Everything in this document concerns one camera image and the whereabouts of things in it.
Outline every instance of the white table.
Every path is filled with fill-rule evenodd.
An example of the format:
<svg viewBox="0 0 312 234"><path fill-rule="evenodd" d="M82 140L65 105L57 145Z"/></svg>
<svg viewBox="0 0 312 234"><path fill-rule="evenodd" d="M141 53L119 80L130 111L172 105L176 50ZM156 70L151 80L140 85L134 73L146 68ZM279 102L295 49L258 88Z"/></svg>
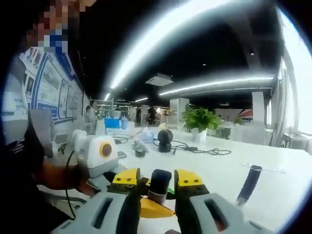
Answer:
<svg viewBox="0 0 312 234"><path fill-rule="evenodd" d="M214 137L207 137L206 144L197 145L190 142L189 133L173 131L173 134L174 140L201 150L219 148L231 150L232 153L212 156L177 150L173 155L172 152L159 153L156 146L147 144L150 152L144 158L137 158L129 141L117 146L118 151L127 155L119 163L127 168L140 168L141 174L146 177L150 177L154 169L167 170L172 175L176 169L196 172L211 193L218 193L233 204L249 172L249 167L242 165L261 166L264 171L242 210L246 220L253 220L273 231L277 231L293 215L311 185L312 157L303 150L253 145ZM176 227L176 220L168 219L167 222L172 224L171 228Z"/></svg>

